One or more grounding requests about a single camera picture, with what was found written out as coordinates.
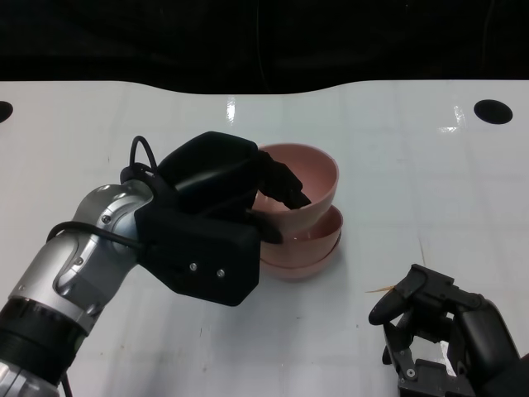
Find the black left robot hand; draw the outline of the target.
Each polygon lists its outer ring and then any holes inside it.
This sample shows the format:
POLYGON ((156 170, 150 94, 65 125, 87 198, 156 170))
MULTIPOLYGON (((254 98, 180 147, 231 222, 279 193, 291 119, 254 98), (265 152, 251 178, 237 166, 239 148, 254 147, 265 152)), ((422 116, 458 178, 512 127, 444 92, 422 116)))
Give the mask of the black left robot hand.
POLYGON ((311 201, 303 183, 286 166, 253 142, 221 132, 205 132, 167 155, 157 171, 178 192, 184 213, 236 222, 257 229, 265 242, 283 236, 252 207, 262 193, 286 208, 300 209, 311 201))

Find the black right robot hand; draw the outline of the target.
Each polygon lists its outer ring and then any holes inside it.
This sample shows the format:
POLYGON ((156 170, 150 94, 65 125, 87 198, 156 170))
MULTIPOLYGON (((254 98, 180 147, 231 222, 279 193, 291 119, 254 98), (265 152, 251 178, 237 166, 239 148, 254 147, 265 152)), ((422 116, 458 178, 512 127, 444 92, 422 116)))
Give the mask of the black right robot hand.
POLYGON ((382 361, 398 375, 401 396, 526 396, 521 356, 497 307, 452 278, 414 264, 369 314, 384 329, 382 361), (415 337, 446 342, 446 366, 413 359, 415 337))

